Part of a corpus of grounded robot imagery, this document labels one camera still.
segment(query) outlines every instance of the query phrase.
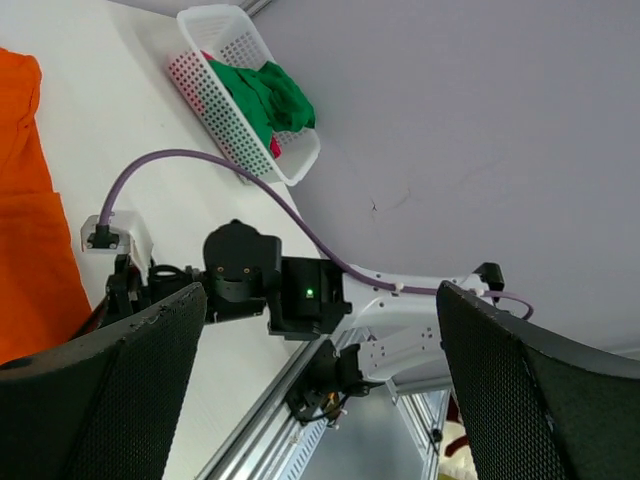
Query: tabletop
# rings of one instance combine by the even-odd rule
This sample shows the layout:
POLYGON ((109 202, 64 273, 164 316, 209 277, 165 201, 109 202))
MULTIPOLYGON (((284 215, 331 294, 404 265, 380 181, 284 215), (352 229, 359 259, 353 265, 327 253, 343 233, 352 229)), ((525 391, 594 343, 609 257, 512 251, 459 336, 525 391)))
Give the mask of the tabletop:
MULTIPOLYGON (((36 116, 92 305, 112 258, 83 254, 79 231, 117 174, 152 150, 219 151, 164 71, 175 19, 101 0, 3 0, 0 45, 32 54, 43 72, 36 116)), ((275 186, 292 204, 286 188, 275 186)), ((116 209, 139 212, 159 263, 201 267, 207 234, 238 218, 282 239, 283 254, 317 257, 311 242, 258 188, 186 158, 145 166, 116 209)), ((266 316, 205 327, 165 470, 194 478, 280 371, 296 345, 269 337, 266 316)))

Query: orange fabric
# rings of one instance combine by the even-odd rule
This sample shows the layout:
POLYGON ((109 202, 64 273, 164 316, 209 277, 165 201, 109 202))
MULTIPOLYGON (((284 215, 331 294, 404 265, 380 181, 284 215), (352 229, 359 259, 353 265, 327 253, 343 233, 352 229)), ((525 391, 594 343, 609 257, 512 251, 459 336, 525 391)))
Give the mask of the orange fabric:
POLYGON ((0 365, 66 342, 90 313, 40 148, 35 58, 0 49, 0 365))

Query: red cloth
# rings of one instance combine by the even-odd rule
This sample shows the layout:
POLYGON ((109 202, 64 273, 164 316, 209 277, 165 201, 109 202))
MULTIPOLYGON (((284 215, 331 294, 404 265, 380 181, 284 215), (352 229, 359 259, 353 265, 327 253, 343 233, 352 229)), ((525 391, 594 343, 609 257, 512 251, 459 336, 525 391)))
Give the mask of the red cloth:
POLYGON ((41 73, 0 49, 0 365, 66 342, 90 314, 40 148, 41 73))

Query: white plastic basket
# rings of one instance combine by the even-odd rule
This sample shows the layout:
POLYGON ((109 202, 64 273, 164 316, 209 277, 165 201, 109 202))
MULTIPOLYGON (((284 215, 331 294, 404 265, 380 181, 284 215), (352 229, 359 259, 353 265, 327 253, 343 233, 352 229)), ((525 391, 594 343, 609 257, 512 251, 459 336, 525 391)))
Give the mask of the white plastic basket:
POLYGON ((298 183, 318 158, 318 135, 276 133, 282 154, 274 159, 202 54, 255 70, 274 61, 249 16, 231 5, 192 7, 178 14, 178 26, 189 49, 170 56, 169 75, 218 147, 267 182, 298 183))

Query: purple cable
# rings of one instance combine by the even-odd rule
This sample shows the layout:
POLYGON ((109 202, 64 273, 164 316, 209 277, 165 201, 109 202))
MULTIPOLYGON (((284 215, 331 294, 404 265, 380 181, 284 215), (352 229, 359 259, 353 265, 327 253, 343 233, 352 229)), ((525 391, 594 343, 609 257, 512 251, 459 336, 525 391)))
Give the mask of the purple cable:
MULTIPOLYGON (((355 278, 359 282, 364 283, 365 285, 369 285, 371 287, 380 288, 382 290, 387 290, 391 292, 395 292, 397 289, 396 284, 383 282, 381 280, 377 280, 375 278, 368 277, 367 275, 359 272, 355 268, 353 268, 348 263, 344 262, 340 259, 335 253, 331 251, 327 245, 324 244, 318 236, 313 233, 311 228, 300 218, 300 216, 287 204, 287 202, 278 195, 275 190, 273 190, 267 183, 263 180, 260 180, 258 177, 253 175, 252 173, 246 171, 244 168, 232 163, 228 160, 225 160, 220 157, 216 157, 215 155, 211 155, 205 152, 198 152, 196 150, 184 150, 184 149, 168 149, 168 150, 158 150, 157 152, 147 153, 146 155, 141 156, 137 160, 134 160, 127 168, 125 168, 118 178, 114 182, 113 186, 109 190, 107 194, 107 198, 104 201, 104 205, 102 206, 102 210, 100 211, 100 217, 98 218, 98 225, 109 225, 109 217, 111 215, 111 211, 113 210, 113 206, 116 203, 116 199, 118 198, 118 194, 124 187, 125 183, 133 175, 133 173, 138 170, 143 165, 146 165, 149 162, 153 162, 154 160, 160 160, 161 158, 167 157, 191 157, 198 158, 200 160, 205 160, 207 162, 215 163, 216 165, 220 165, 221 167, 228 168, 229 170, 234 171, 238 175, 250 180, 252 183, 255 183, 262 190, 264 190, 271 198, 273 198, 282 209, 287 212, 287 214, 291 217, 291 219, 302 229, 302 231, 311 239, 311 241, 318 247, 318 249, 324 253, 327 258, 331 259, 336 265, 338 265, 345 273, 349 274, 351 277, 355 278)), ((413 286, 405 286, 401 290, 403 293, 413 293, 417 295, 432 295, 435 296, 438 289, 436 288, 425 288, 425 287, 413 287, 413 286)), ((527 307, 527 313, 522 317, 524 320, 528 320, 533 315, 534 309, 533 306, 519 297, 514 293, 508 292, 498 292, 493 290, 487 290, 483 292, 482 296, 484 297, 492 297, 492 298, 506 298, 509 300, 514 300, 516 302, 522 303, 527 307)))

